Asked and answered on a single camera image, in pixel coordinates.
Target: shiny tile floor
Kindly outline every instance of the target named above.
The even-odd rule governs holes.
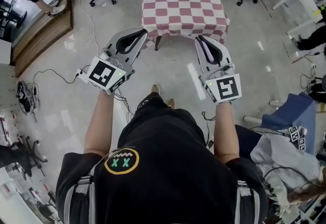
[[[141,26],[142,0],[97,0],[91,8],[90,0],[81,0],[81,6],[92,16],[96,40],[100,49],[116,32]],[[286,8],[272,11],[271,7],[279,0],[262,0],[253,4],[244,0],[241,7],[238,0],[222,0],[225,13],[231,20],[226,47],[229,49],[236,71],[240,73],[243,97],[233,102],[236,122],[246,124],[245,115],[261,117],[263,113],[273,112],[270,100],[285,101],[288,93],[299,93],[300,75],[309,74],[311,64],[302,59],[292,61],[303,53],[296,52],[286,31],[296,26],[298,17],[291,17]],[[93,35],[90,18],[79,8],[75,0],[74,30],[64,36],[43,53],[22,75],[21,79],[32,82],[37,71],[52,68],[68,81],[74,79],[78,68],[90,64],[97,55],[94,41],[85,43]],[[314,27],[301,31],[303,37],[310,35]],[[326,74],[324,57],[309,57],[317,66],[317,76]],[[161,86],[164,99],[173,97],[177,107],[187,109],[196,119],[204,134],[206,122],[201,112],[214,115],[214,105],[206,96],[200,100],[196,91],[189,66],[200,72],[193,40],[183,37],[163,38],[159,51],[153,47],[144,49],[134,63],[135,75],[123,84],[121,90],[135,111],[138,103],[148,94],[152,83]],[[40,110],[36,112],[37,123],[32,117],[22,115],[20,121],[26,135],[41,141],[39,151],[46,155],[48,163],[43,169],[47,183],[55,190],[62,158],[68,152],[82,152],[85,133],[90,121],[98,90],[77,79],[68,85],[52,72],[38,74],[35,82],[39,86]],[[119,134],[126,125],[125,107],[115,103],[112,145],[116,146]],[[325,117],[317,116],[318,139],[324,131]],[[213,123],[209,123],[211,133]]]

